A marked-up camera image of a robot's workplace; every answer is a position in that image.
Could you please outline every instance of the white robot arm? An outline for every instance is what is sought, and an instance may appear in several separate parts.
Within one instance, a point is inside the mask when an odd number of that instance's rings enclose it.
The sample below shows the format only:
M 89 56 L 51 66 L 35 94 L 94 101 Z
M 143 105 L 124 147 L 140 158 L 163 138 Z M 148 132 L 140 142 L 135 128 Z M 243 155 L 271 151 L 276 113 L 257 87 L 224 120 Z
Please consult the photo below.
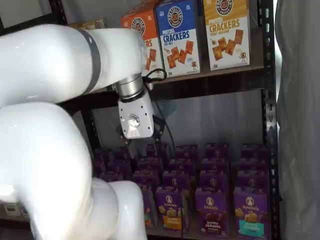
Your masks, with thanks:
M 0 37 L 0 53 L 0 201 L 24 204 L 36 239 L 146 240 L 139 187 L 92 179 L 85 141 L 54 105 L 116 83 L 124 135 L 150 137 L 140 34 L 41 25 Z

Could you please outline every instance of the orange cracker box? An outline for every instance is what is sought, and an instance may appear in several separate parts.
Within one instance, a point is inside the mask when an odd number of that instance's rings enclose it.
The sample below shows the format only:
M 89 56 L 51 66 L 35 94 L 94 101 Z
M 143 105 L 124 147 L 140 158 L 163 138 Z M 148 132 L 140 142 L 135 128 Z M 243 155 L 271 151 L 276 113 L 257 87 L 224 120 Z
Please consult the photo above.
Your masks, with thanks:
M 210 69 L 250 64 L 247 0 L 203 0 Z
M 139 31 L 145 42 L 147 60 L 142 76 L 146 76 L 154 69 L 164 68 L 154 14 L 154 7 L 157 2 L 157 0 L 142 2 L 121 19 L 123 27 Z M 162 72 L 154 72 L 150 77 L 163 78 L 163 76 Z

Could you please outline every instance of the snack box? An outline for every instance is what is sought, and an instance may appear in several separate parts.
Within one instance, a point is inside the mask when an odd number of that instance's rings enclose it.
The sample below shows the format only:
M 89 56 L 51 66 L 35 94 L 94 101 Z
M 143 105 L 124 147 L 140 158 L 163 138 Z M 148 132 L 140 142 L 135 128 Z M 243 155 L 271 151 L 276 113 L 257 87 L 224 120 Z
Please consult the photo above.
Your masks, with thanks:
M 180 145 L 175 147 L 175 157 L 177 159 L 191 159 L 194 163 L 198 162 L 198 145 Z
M 214 188 L 197 188 L 195 206 L 199 229 L 206 235 L 227 238 L 229 235 L 229 214 L 227 197 Z
M 227 161 L 225 158 L 204 158 L 201 161 L 200 169 L 207 171 L 213 170 L 217 172 L 224 172 L 226 174 L 230 173 L 229 161 Z
M 164 166 L 162 164 L 161 157 L 144 157 L 139 159 L 137 163 L 138 170 L 156 170 L 158 173 L 162 174 L 164 171 Z
M 122 181 L 124 179 L 124 176 L 122 172 L 107 171 L 106 173 L 101 173 L 99 178 L 109 183 Z
M 168 166 L 170 161 L 169 146 L 166 143 L 161 144 L 161 150 L 158 152 L 154 144 L 148 144 L 145 149 L 147 157 L 160 157 L 165 167 Z
M 250 64 L 248 0 L 203 0 L 210 69 Z
M 268 172 L 264 171 L 238 171 L 234 186 L 240 188 L 254 188 L 269 192 Z
M 108 171 L 123 173 L 123 176 L 126 180 L 130 180 L 132 178 L 130 162 L 123 159 L 110 160 L 107 164 L 107 169 Z
M 270 160 L 270 150 L 262 144 L 244 143 L 241 148 L 241 158 L 254 158 L 257 160 Z
M 155 195 L 163 227 L 181 231 L 183 217 L 183 232 L 187 232 L 189 217 L 184 192 L 179 192 L 177 188 L 171 186 L 159 186 Z
M 186 171 L 164 171 L 162 174 L 162 182 L 165 187 L 175 187 L 187 191 L 190 189 L 189 174 Z
M 164 68 L 154 13 L 156 3 L 157 1 L 142 2 L 121 19 L 124 28 L 137 30 L 145 42 L 147 59 L 142 76 L 146 76 L 154 69 Z M 150 77 L 163 78 L 164 75 L 159 71 L 152 73 Z
M 201 171 L 199 174 L 199 186 L 214 188 L 222 193 L 229 192 L 229 176 L 224 172 Z
M 158 223 L 158 213 L 156 203 L 151 187 L 148 185 L 138 184 L 141 189 L 143 198 L 144 225 L 147 228 L 154 229 Z
M 196 8 L 193 0 L 164 0 L 155 9 L 168 78 L 200 73 Z
M 160 184 L 158 172 L 150 170 L 136 170 L 133 174 L 133 181 L 136 184 L 151 186 L 153 191 Z
M 224 158 L 229 160 L 230 150 L 227 143 L 207 143 L 204 148 L 206 158 Z
M 268 195 L 254 188 L 234 189 L 235 227 L 239 239 L 270 239 Z

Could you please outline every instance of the annie's logo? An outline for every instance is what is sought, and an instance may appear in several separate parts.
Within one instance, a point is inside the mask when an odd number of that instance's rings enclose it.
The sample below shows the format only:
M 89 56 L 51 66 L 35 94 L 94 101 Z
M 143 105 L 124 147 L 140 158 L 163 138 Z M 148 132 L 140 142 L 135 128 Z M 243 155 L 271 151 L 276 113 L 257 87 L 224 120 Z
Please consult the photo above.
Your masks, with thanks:
M 216 0 L 216 10 L 217 12 L 222 15 L 228 15 L 231 10 L 232 7 L 234 6 L 234 2 L 233 0 Z
M 142 20 L 142 18 L 136 17 L 133 19 L 131 23 L 131 28 L 139 31 L 139 33 L 143 35 L 146 30 L 146 25 L 145 25 L 145 22 Z
M 212 197 L 207 197 L 205 202 L 206 202 L 206 206 L 204 206 L 204 209 L 218 210 L 218 208 L 214 206 L 215 202 Z
M 179 7 L 173 6 L 168 12 L 168 21 L 171 27 L 177 28 L 181 25 L 183 14 Z
M 168 203 L 168 204 L 172 204 L 172 197 L 171 196 L 166 196 L 165 197 L 165 200 L 166 200 L 166 202 Z
M 214 200 L 211 197 L 207 197 L 206 198 L 206 204 L 208 204 L 209 206 L 212 206 L 214 204 Z
M 249 205 L 250 207 L 252 207 L 252 206 L 255 204 L 255 200 L 254 200 L 251 196 L 247 197 L 246 200 L 245 200 L 245 202 L 246 202 L 246 204 Z
M 248 196 L 246 198 L 245 203 L 247 204 L 247 206 L 243 205 L 242 209 L 259 211 L 259 208 L 257 206 L 254 206 L 255 200 L 251 196 Z

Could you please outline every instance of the shelving unit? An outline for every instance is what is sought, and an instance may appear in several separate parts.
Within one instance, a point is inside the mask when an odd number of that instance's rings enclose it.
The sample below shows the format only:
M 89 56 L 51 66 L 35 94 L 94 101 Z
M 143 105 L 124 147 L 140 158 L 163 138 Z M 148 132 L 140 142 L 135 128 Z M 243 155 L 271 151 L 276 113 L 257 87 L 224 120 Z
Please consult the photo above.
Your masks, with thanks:
M 49 0 L 49 2 L 52 9 L 51 14 L 7 29 L 4 29 L 0 22 L 0 34 L 15 32 L 38 24 L 67 24 L 61 0 Z M 205 65 L 201 73 L 168 78 L 159 84 L 155 84 L 150 97 L 153 101 L 164 101 L 251 90 L 261 91 L 263 141 L 271 150 L 269 165 L 271 239 L 280 240 L 273 0 L 257 0 L 257 6 L 259 28 L 252 32 L 251 64 L 249 66 L 209 71 L 209 66 Z M 71 115 L 81 111 L 91 149 L 94 150 L 100 148 L 101 145 L 91 110 L 114 107 L 117 105 L 117 101 L 118 95 L 115 92 L 104 90 L 80 96 L 60 105 Z M 14 223 L 4 222 L 3 220 L 0 221 L 0 225 L 17 227 Z M 183 238 L 213 239 L 212 237 L 204 237 L 196 230 L 196 220 L 190 223 L 190 229 L 191 231 L 184 234 Z M 181 237 L 180 233 L 164 230 L 160 226 L 156 229 L 148 229 L 147 233 L 150 239 Z

